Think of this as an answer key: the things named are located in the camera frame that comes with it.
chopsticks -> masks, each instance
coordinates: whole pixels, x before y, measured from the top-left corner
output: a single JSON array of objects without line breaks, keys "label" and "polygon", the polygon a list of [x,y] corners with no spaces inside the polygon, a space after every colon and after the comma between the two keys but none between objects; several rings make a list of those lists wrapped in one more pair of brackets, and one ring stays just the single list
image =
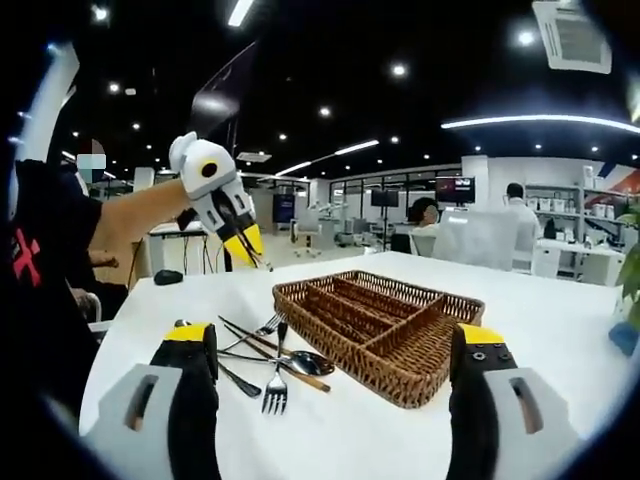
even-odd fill
[{"label": "chopsticks", "polygon": [[[224,323],[226,323],[227,325],[232,326],[233,328],[235,328],[236,330],[238,330],[240,333],[242,333],[243,335],[249,335],[251,337],[252,340],[255,340],[256,342],[258,342],[260,345],[264,345],[265,347],[269,347],[272,348],[274,350],[276,350],[278,347],[275,345],[275,343],[271,343],[269,340],[265,340],[264,338],[261,338],[257,335],[254,335],[253,332],[249,332],[248,330],[245,330],[244,328],[242,328],[239,325],[236,325],[235,323],[233,323],[231,320],[227,320],[226,318],[224,318],[222,315],[218,315],[218,318],[220,320],[222,320]],[[291,350],[287,350],[286,348],[282,349],[282,353],[284,353],[285,355],[291,355]]]},{"label": "chopsticks", "polygon": [[[220,317],[220,320],[222,320],[223,322],[225,322],[225,328],[227,330],[229,330],[231,333],[233,333],[236,337],[238,338],[242,338],[242,335],[238,332],[236,332],[235,330],[233,330],[231,328],[231,325],[233,325],[235,328],[237,328],[238,330],[242,331],[242,329],[240,327],[235,326],[233,323],[229,322],[228,320],[225,320],[224,318]],[[259,353],[260,355],[262,355],[264,358],[271,360],[273,359],[273,356],[268,354],[267,352],[265,352],[264,350],[262,350],[260,347],[254,345],[253,343],[251,343],[249,340],[245,340],[245,342],[249,347],[251,347],[255,352]],[[292,369],[290,369],[289,367],[287,367],[286,365],[281,365],[281,368],[283,368],[284,370],[287,371],[288,374],[290,374],[292,377],[297,378],[298,380],[306,383],[307,385],[309,385],[310,387],[315,388],[316,390],[320,390],[321,392],[325,392],[325,393],[329,393],[331,391],[331,387],[329,385],[327,385],[324,382],[321,382],[320,380],[318,380],[315,377],[311,377],[309,375],[303,375],[302,373],[298,373]]]}]

wicker cutlery tray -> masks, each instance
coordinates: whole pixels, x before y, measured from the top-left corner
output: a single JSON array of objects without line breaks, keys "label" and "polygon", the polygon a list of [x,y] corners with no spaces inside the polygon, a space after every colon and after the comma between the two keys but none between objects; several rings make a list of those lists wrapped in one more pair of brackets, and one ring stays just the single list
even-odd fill
[{"label": "wicker cutlery tray", "polygon": [[350,271],[273,289],[275,310],[342,370],[403,408],[426,404],[449,375],[456,323],[484,303]]}]

silver fork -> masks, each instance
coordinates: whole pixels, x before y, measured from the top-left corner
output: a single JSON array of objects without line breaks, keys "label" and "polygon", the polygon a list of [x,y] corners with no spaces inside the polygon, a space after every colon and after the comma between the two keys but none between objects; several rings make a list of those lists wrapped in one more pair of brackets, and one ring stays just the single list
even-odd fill
[{"label": "silver fork", "polygon": [[[282,344],[287,335],[289,325],[282,322],[278,325],[278,353],[276,358],[282,356]],[[287,407],[287,384],[280,377],[280,362],[276,363],[276,371],[271,381],[267,384],[267,389],[262,400],[262,413],[283,414]]]},{"label": "silver fork", "polygon": [[[276,327],[278,326],[278,324],[281,321],[282,321],[282,319],[280,318],[280,316],[278,314],[275,314],[273,317],[271,317],[269,319],[269,321],[267,323],[265,323],[262,327],[260,327],[255,332],[253,332],[253,335],[255,335],[257,337],[266,337],[267,335],[271,335],[273,332],[276,331]],[[238,340],[233,342],[231,345],[227,345],[226,347],[220,349],[220,351],[221,352],[226,352],[227,350],[232,349],[233,347],[235,347],[239,343],[244,342],[248,338],[251,338],[251,335],[245,335],[244,337],[239,338]]]}]

robotic hand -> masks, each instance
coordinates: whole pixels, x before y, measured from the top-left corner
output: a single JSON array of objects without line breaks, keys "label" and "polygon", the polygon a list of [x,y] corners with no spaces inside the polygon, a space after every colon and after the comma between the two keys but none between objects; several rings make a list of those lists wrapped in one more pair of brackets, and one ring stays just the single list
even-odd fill
[{"label": "robotic hand", "polygon": [[190,132],[173,141],[169,161],[172,170],[180,173],[205,230],[217,234],[231,255],[256,268],[265,263],[271,270],[262,259],[262,240],[252,216],[251,199],[229,152]]}]

